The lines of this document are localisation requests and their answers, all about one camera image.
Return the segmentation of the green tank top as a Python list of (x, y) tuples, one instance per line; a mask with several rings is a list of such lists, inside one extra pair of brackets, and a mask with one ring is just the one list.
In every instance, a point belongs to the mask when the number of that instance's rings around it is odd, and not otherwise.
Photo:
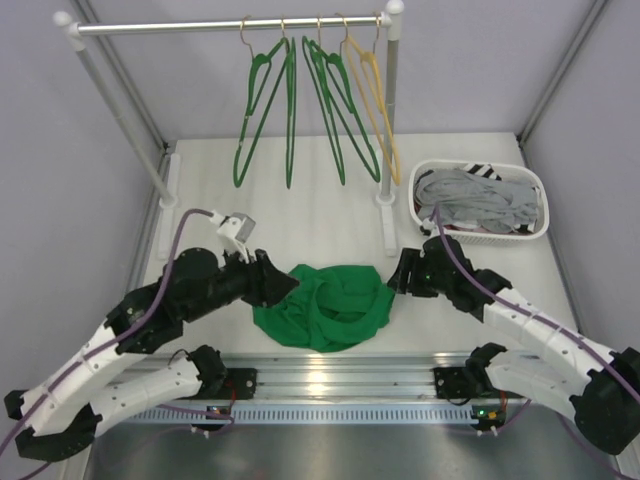
[(318, 353), (350, 349), (390, 322), (395, 293), (373, 266), (295, 266), (299, 281), (278, 305), (253, 309), (253, 323), (276, 343)]

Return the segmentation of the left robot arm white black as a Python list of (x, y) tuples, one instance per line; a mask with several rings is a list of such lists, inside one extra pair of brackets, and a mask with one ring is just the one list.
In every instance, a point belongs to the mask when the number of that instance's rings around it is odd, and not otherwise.
[(278, 305), (299, 282), (278, 270), (263, 250), (248, 260), (190, 248), (165, 266), (153, 284), (133, 290), (107, 314), (91, 339), (58, 372), (31, 390), (4, 399), (22, 422), (15, 437), (20, 457), (66, 460), (118, 423), (182, 398), (212, 398), (227, 381), (220, 353), (202, 345), (163, 369), (119, 385), (113, 379), (178, 339), (184, 326), (236, 300)]

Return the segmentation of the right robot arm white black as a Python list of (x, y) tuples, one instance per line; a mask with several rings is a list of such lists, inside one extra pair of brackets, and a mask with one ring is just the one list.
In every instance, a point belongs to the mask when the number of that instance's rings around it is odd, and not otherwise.
[(453, 307), (515, 341), (475, 348), (466, 382), (478, 396), (495, 390), (533, 400), (570, 420), (598, 450), (619, 455), (639, 436), (639, 352), (618, 352), (560, 325), (490, 269), (476, 269), (451, 236), (405, 248), (392, 291), (445, 297)]

